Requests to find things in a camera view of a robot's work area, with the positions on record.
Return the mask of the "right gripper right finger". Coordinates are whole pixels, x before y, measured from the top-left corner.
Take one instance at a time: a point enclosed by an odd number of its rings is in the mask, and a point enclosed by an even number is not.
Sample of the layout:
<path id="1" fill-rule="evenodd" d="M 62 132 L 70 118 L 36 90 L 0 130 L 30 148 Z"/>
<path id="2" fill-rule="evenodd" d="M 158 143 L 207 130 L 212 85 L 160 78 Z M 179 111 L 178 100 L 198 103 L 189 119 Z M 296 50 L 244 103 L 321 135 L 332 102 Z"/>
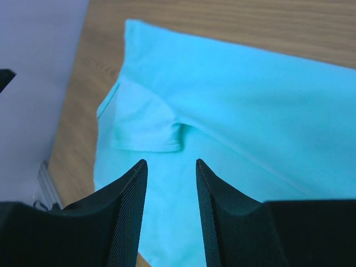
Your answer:
<path id="1" fill-rule="evenodd" d="M 355 201 L 258 202 L 196 162 L 207 266 L 354 266 Z"/>

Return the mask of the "teal t shirt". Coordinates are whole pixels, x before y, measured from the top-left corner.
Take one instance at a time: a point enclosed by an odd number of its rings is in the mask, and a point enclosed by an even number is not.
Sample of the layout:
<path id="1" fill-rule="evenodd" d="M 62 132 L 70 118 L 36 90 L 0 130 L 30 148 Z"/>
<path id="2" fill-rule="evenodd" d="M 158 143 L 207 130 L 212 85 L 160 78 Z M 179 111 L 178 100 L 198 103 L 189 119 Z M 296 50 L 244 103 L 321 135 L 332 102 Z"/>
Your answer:
<path id="1" fill-rule="evenodd" d="M 147 161 L 139 253 L 151 266 L 205 266 L 197 159 L 257 201 L 355 198 L 354 69 L 136 19 L 124 39 L 93 180 Z"/>

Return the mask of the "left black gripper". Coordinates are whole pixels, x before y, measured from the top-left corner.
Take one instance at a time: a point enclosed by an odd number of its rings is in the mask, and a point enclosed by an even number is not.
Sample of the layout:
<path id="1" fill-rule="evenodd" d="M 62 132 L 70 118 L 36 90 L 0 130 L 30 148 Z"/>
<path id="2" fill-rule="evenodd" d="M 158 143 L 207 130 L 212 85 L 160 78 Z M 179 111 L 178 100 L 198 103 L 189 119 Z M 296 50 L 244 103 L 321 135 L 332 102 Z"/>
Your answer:
<path id="1" fill-rule="evenodd" d="M 14 79 L 16 73 L 10 69 L 0 69 L 0 93 Z"/>

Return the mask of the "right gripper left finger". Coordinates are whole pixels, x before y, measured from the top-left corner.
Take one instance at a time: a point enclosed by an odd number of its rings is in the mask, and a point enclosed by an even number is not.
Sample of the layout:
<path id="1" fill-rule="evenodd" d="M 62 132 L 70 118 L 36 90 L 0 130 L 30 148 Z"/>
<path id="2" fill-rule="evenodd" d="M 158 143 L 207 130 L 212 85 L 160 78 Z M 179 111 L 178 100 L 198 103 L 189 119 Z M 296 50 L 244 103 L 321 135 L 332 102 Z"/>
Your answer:
<path id="1" fill-rule="evenodd" d="M 1 203 L 2 266 L 135 266 L 147 162 L 64 209 Z"/>

